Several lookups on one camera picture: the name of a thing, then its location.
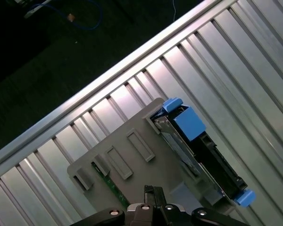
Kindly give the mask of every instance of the dark floor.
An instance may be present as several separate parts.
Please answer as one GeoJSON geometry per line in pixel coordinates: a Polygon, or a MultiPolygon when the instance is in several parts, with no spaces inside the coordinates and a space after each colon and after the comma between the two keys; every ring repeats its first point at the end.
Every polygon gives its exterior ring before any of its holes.
{"type": "MultiPolygon", "coordinates": [[[[175,0],[176,18],[197,2],[175,0]]],[[[172,0],[98,3],[103,20],[94,31],[77,29],[48,8],[29,18],[50,44],[0,83],[0,149],[173,22],[172,0]]],[[[83,0],[63,0],[61,10],[85,25],[99,17],[83,0]]]]}

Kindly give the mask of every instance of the rectangular slot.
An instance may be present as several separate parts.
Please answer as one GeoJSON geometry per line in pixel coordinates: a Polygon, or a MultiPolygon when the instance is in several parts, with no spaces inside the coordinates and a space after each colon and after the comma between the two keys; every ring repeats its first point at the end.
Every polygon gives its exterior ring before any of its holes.
{"type": "Polygon", "coordinates": [[[155,157],[155,154],[151,151],[146,142],[138,134],[138,132],[133,129],[127,134],[128,139],[136,148],[136,150],[142,155],[146,162],[149,162],[155,157]]]}
{"type": "Polygon", "coordinates": [[[106,157],[124,180],[133,174],[127,163],[123,160],[114,147],[111,147],[107,151],[106,157]]]}
{"type": "Polygon", "coordinates": [[[80,188],[83,191],[87,191],[87,189],[85,188],[85,186],[82,184],[82,182],[79,180],[79,178],[77,178],[77,176],[74,176],[74,180],[76,181],[76,183],[80,186],[80,188]]]}

